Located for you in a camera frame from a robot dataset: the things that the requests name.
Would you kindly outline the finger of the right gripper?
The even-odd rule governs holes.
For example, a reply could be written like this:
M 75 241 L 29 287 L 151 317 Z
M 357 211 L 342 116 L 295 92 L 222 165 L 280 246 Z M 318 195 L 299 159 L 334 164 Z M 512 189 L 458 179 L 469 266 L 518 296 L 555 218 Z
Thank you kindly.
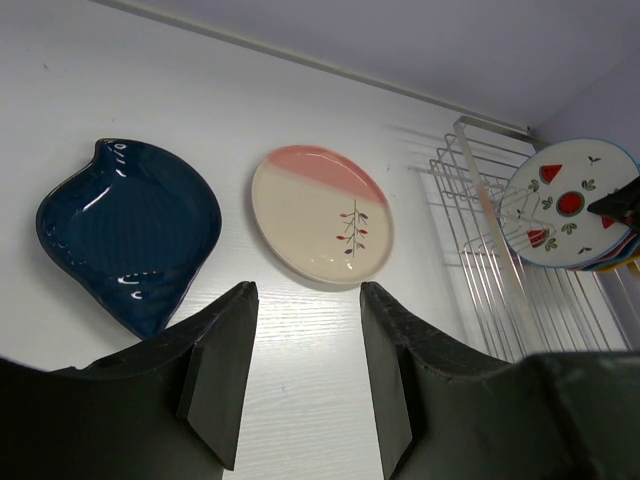
M 591 203 L 587 210 L 618 223 L 639 222 L 640 177 L 615 192 Z

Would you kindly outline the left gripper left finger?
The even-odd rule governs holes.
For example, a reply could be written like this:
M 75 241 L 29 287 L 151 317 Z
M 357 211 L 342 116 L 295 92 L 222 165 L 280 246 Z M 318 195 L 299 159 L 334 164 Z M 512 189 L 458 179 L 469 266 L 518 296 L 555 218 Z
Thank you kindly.
M 83 369 L 1 363 L 5 479 L 219 479 L 236 463 L 258 316 L 242 282 Z

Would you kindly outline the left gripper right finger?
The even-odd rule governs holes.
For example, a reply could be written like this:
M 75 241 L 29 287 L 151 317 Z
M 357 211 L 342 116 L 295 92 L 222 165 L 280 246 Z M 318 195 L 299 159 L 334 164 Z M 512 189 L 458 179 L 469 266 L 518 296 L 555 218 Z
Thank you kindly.
M 508 363 L 447 335 L 375 282 L 360 290 L 387 479 L 635 479 L 639 356 Z

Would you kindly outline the teal blue plate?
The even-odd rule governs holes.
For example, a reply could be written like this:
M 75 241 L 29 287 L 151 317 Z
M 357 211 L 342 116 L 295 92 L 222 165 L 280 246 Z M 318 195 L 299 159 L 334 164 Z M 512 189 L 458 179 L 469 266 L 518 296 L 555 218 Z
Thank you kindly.
M 594 265 L 586 268 L 586 271 L 598 272 L 598 273 L 606 273 L 612 270 L 615 270 L 618 267 L 625 266 L 629 263 L 632 263 L 639 259 L 640 256 L 640 246 L 637 245 L 636 248 L 628 254 L 624 254 L 620 258 L 616 258 L 615 260 L 601 262 L 598 265 Z

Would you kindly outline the white patterned plate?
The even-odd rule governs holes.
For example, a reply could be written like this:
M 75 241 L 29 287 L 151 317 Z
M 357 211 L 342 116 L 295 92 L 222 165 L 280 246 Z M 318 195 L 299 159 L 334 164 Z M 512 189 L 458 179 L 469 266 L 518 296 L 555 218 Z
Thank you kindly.
M 547 268 L 581 269 L 611 255 L 633 231 L 588 206 L 638 175 L 634 159 L 604 140 L 573 139 L 541 150 L 514 173 L 500 200 L 506 244 Z

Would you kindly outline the dark blue plate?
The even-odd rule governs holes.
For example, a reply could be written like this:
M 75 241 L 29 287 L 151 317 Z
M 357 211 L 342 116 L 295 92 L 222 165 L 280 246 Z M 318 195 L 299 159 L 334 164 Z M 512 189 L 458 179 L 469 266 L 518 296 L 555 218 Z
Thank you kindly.
M 177 155 L 103 138 L 36 213 L 47 255 L 142 340 L 164 330 L 222 230 L 206 180 Z

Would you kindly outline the pink and cream plate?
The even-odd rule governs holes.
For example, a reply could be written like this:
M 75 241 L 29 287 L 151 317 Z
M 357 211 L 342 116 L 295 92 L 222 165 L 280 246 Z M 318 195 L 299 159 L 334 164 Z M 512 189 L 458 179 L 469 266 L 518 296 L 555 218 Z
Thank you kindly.
M 394 224 L 386 196 L 365 170 L 330 149 L 271 151 L 253 176 L 251 202 L 268 246 L 308 279 L 358 284 L 390 257 Z

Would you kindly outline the yellow plate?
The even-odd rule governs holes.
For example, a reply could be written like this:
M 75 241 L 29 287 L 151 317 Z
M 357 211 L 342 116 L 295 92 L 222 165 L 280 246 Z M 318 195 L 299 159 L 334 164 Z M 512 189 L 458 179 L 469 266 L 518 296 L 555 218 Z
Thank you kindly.
M 616 270 L 626 269 L 632 276 L 639 277 L 639 256 L 633 255 L 629 258 L 604 266 L 597 270 L 598 273 L 610 273 Z

